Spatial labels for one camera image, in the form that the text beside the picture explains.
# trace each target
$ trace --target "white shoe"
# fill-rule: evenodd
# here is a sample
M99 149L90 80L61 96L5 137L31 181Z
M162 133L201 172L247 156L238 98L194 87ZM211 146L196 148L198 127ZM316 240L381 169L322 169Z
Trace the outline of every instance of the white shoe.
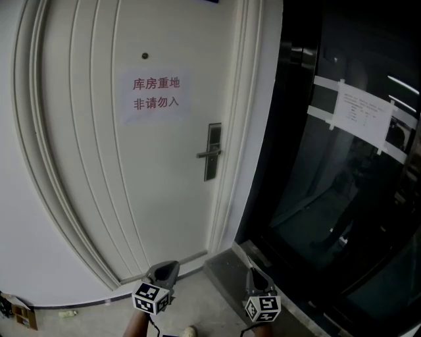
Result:
M184 329L182 337L197 337L196 330L192 326L189 326Z

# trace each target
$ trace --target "paper sign on door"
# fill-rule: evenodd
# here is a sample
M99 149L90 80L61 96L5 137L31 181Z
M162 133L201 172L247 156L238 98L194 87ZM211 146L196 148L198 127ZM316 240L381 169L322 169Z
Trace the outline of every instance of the paper sign on door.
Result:
M340 82L335 112L328 122L384 151L392 111L391 103Z
M189 77L180 70L132 70L120 76L122 124L180 118L189 111Z

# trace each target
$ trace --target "door lock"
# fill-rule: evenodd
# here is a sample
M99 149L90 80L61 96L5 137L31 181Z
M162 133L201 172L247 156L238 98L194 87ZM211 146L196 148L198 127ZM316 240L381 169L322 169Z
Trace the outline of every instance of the door lock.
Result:
M221 123L209 124L207 151L196 154L196 158L205 158L205 181L216 177L218 156L221 154Z

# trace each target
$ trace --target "door trim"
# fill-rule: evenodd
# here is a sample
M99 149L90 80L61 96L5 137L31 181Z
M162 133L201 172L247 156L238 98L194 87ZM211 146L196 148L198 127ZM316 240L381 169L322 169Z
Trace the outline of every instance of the door trim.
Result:
M41 52L49 0L26 0L16 29L11 65L14 121L32 182L53 223L74 253L110 290L122 283L105 263L80 222L61 182L45 128L41 94ZM216 253L228 225L247 124L253 104L260 51L263 0L239 0L222 125L208 251Z

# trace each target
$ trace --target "glass door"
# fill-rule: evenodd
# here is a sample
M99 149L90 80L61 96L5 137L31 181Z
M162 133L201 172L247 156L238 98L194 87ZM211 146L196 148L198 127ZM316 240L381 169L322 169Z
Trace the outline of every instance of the glass door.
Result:
M371 10L364 1L284 6L270 116L237 239L276 262L291 297L356 332L367 322L390 326L418 299L416 11L410 3ZM381 151L330 128L341 80L395 104ZM392 288L396 296L382 305Z

